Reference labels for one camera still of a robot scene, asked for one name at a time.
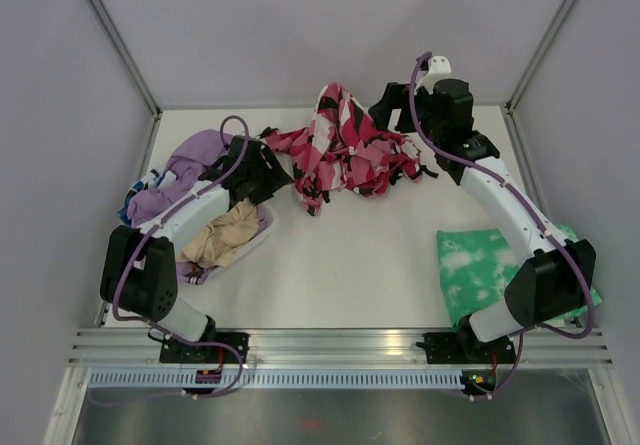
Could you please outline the blue white patterned garment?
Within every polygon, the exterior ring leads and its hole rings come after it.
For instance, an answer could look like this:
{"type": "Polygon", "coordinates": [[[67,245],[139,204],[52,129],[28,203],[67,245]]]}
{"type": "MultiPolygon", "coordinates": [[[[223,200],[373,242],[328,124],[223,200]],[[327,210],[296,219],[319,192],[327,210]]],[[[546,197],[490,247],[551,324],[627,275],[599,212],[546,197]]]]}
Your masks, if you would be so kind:
{"type": "Polygon", "coordinates": [[[174,183],[176,179],[176,174],[170,170],[158,171],[155,168],[150,169],[129,188],[129,191],[125,195],[123,206],[117,213],[120,222],[125,225],[131,224],[131,220],[128,216],[128,208],[129,203],[134,196],[144,190],[169,186],[174,183]]]}

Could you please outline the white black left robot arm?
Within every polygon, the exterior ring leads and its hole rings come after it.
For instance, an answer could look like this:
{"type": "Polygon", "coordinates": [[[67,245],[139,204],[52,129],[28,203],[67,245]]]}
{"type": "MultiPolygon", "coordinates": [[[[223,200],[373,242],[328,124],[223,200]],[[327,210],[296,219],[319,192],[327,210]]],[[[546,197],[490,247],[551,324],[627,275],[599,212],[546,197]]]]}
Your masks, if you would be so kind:
{"type": "Polygon", "coordinates": [[[267,201],[291,184],[262,141],[205,130],[128,192],[109,238],[100,294],[116,319],[149,323],[183,340],[197,362],[217,351],[214,320],[179,295],[222,273],[263,242],[267,201]]]}

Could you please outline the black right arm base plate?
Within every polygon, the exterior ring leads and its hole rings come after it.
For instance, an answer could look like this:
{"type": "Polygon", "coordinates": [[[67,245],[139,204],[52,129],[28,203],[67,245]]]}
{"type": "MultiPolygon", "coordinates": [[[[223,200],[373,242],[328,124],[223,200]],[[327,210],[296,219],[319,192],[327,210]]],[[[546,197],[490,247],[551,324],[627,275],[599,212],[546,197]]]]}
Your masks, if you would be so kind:
{"type": "Polygon", "coordinates": [[[515,347],[507,337],[478,342],[455,332],[427,332],[415,345],[424,352],[429,364],[505,365],[513,364],[516,358],[515,347]]]}

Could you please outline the aluminium frame rear left post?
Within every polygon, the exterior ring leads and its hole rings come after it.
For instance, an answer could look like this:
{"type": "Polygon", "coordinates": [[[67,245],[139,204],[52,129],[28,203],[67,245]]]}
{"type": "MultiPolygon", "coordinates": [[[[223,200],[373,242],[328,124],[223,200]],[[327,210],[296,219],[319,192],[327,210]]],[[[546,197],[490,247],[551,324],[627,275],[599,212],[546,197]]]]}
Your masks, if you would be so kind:
{"type": "Polygon", "coordinates": [[[125,73],[130,79],[134,89],[139,94],[146,108],[154,119],[161,115],[161,107],[158,105],[149,86],[147,85],[129,47],[125,43],[114,19],[104,0],[85,0],[100,29],[104,33],[112,50],[115,52],[125,73]]]}

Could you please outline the purple trousers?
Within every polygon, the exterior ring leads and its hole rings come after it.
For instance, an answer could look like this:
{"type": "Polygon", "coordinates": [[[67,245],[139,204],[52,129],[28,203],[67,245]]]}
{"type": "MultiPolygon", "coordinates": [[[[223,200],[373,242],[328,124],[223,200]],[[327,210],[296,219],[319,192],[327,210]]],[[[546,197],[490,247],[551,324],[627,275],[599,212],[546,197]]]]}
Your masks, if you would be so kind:
{"type": "Polygon", "coordinates": [[[200,131],[180,144],[166,164],[151,169],[127,192],[118,212],[120,221],[138,227],[163,213],[186,195],[198,177],[226,154],[232,136],[218,130],[200,131]]]}

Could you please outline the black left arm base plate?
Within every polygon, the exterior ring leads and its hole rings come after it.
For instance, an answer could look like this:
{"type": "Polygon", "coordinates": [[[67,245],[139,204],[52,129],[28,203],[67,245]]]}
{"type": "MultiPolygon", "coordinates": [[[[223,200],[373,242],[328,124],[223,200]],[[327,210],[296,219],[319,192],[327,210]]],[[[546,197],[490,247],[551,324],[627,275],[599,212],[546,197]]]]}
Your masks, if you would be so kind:
{"type": "MultiPolygon", "coordinates": [[[[218,332],[216,340],[235,349],[242,360],[246,360],[249,351],[250,335],[244,332],[218,332]]],[[[164,339],[159,355],[163,364],[238,364],[235,354],[225,347],[187,345],[174,338],[164,339]]]]}

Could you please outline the green white folded trousers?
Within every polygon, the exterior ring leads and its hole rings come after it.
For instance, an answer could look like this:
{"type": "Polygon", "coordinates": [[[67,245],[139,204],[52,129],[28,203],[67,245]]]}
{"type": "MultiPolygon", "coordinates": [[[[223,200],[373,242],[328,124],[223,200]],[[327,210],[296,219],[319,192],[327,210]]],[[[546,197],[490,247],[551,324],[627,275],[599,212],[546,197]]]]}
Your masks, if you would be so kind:
{"type": "Polygon", "coordinates": [[[520,269],[498,229],[436,233],[440,289],[451,325],[504,297],[520,269]]]}

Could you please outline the pink camouflage trousers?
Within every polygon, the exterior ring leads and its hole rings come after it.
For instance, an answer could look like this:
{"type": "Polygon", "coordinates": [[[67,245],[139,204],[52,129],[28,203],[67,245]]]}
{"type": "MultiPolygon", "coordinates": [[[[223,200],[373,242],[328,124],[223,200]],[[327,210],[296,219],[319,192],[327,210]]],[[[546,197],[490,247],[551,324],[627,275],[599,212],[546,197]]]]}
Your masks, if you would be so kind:
{"type": "Polygon", "coordinates": [[[418,182],[438,176],[422,163],[412,139],[377,129],[359,101],[337,82],[320,92],[309,125],[290,132],[268,127],[260,139],[290,157],[294,190],[311,216],[320,213],[332,191],[375,198],[402,178],[418,182]]]}

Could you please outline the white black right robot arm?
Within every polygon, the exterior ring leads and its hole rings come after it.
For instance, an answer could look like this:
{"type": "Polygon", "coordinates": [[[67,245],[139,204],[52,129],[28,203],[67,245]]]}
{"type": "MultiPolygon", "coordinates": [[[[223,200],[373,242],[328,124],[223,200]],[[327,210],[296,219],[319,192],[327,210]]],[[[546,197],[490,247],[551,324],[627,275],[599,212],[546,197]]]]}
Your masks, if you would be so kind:
{"type": "Polygon", "coordinates": [[[445,78],[430,91],[391,82],[369,110],[380,130],[399,111],[401,130],[415,131],[438,166],[496,222],[519,265],[501,299],[461,319],[457,352],[480,360],[492,341],[547,328],[560,315],[585,307],[585,328],[572,336],[581,339],[594,326],[595,249],[586,239],[569,238],[515,184],[496,145],[475,130],[473,106],[468,83],[445,78]]]}

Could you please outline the aluminium frame rear right post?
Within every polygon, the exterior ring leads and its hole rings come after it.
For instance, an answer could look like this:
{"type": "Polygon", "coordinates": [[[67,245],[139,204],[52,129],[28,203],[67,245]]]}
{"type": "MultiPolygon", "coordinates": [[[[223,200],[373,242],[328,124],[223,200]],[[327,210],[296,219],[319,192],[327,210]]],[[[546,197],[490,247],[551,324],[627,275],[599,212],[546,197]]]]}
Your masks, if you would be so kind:
{"type": "Polygon", "coordinates": [[[557,6],[551,21],[547,25],[541,39],[530,57],[527,65],[521,74],[510,98],[504,105],[504,110],[508,115],[512,115],[520,102],[522,101],[526,91],[529,89],[538,70],[544,63],[547,55],[551,51],[555,41],[561,34],[564,26],[568,23],[572,13],[575,11],[580,0],[561,0],[557,6]]]}

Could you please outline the beige garment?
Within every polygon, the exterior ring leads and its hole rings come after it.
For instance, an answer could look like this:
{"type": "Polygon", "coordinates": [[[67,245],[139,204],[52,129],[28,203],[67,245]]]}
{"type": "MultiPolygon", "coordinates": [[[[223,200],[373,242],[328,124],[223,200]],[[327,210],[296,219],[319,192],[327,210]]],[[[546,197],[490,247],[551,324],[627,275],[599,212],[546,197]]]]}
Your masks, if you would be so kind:
{"type": "Polygon", "coordinates": [[[177,254],[179,263],[193,263],[203,269],[228,267],[235,254],[259,230],[257,207],[248,199],[208,222],[177,254]]]}

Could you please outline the aluminium frame post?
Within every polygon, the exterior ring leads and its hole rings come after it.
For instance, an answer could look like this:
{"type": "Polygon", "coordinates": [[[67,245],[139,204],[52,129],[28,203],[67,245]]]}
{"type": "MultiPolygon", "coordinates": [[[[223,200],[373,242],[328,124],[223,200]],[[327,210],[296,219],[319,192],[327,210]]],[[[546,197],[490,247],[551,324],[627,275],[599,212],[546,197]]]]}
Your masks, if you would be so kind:
{"type": "Polygon", "coordinates": [[[161,107],[158,105],[149,86],[147,85],[129,47],[125,43],[114,19],[104,0],[85,0],[100,29],[104,33],[112,50],[115,52],[125,73],[130,79],[134,89],[139,94],[146,108],[154,119],[161,115],[161,107]]]}
{"type": "Polygon", "coordinates": [[[551,21],[547,25],[541,39],[530,57],[527,65],[521,74],[510,98],[504,105],[504,110],[508,115],[512,115],[520,102],[522,101],[526,91],[529,89],[538,70],[544,63],[547,55],[551,51],[555,41],[561,34],[564,26],[568,23],[572,13],[575,11],[580,0],[561,0],[557,6],[551,21]]]}

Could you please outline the aluminium left side rail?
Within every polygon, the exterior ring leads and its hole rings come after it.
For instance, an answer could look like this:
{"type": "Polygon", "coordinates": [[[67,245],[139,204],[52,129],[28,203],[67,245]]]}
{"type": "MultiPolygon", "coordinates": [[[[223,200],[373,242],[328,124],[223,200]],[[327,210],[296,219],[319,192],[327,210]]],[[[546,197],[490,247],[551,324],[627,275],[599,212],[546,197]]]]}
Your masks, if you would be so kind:
{"type": "MultiPolygon", "coordinates": [[[[146,133],[144,140],[142,142],[141,154],[137,162],[136,168],[134,169],[132,182],[138,181],[140,177],[146,173],[146,167],[149,161],[151,151],[154,147],[155,137],[158,132],[161,118],[162,118],[162,111],[160,111],[157,115],[153,117],[149,131],[146,133]]],[[[95,326],[102,327],[105,325],[109,309],[110,309],[110,304],[107,301],[102,300],[99,306],[98,312],[96,314],[96,317],[94,319],[95,326]]]]}

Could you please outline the aluminium front rail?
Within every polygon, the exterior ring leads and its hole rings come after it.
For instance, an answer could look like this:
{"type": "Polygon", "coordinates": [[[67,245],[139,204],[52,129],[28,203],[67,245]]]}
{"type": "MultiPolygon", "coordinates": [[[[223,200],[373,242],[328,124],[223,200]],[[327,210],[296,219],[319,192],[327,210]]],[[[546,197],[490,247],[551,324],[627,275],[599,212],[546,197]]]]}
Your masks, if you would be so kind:
{"type": "MultiPolygon", "coordinates": [[[[248,343],[238,347],[251,368],[269,369],[482,369],[492,355],[468,361],[449,348],[429,349],[423,335],[433,329],[247,329],[248,343]]],[[[571,340],[547,330],[534,330],[523,341],[514,338],[496,353],[500,369],[508,369],[522,346],[520,368],[611,368],[613,360],[603,334],[596,330],[571,340]]],[[[144,328],[84,328],[76,332],[66,364],[78,367],[159,366],[162,345],[144,328]]]]}

